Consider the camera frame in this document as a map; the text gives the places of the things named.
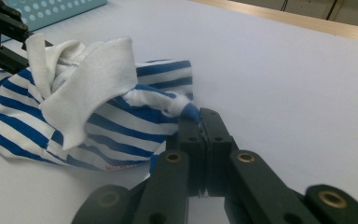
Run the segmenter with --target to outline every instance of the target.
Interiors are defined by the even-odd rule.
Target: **striped shirt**
[[[177,132],[177,117],[164,102],[193,99],[189,61],[136,64],[138,84],[98,107],[86,124],[87,139],[62,150],[62,134],[43,118],[44,101],[27,69],[0,71],[0,153],[8,158],[45,161],[95,170],[117,170],[148,161]],[[198,120],[192,104],[181,116]]]

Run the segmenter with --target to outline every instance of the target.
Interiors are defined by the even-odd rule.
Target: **white table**
[[[357,40],[185,0],[110,0],[38,33],[51,43],[130,36],[137,62],[189,59],[197,106],[219,112],[240,148],[292,189],[325,183],[358,200]],[[131,188],[146,173],[0,156],[0,223],[70,223],[96,188]],[[191,199],[189,223],[227,223],[222,203]]]

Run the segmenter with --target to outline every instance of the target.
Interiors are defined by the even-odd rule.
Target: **folded fabric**
[[[148,161],[177,132],[199,122],[189,61],[135,64],[129,38],[45,49],[27,42],[30,67],[0,71],[0,153],[98,170]]]

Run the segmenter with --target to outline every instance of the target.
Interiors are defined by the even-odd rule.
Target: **blue and white striped fabric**
[[[117,170],[148,161],[177,132],[177,118],[164,111],[164,100],[192,95],[189,61],[136,64],[138,84],[98,107],[86,124],[87,139],[62,150],[63,136],[39,109],[45,100],[25,69],[12,76],[0,71],[0,153],[8,158],[45,161],[96,170]],[[198,121],[192,104],[181,115]]]

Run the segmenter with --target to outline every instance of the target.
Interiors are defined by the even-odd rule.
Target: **blue perforated object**
[[[45,27],[106,4],[106,0],[4,0],[21,13],[29,30]]]

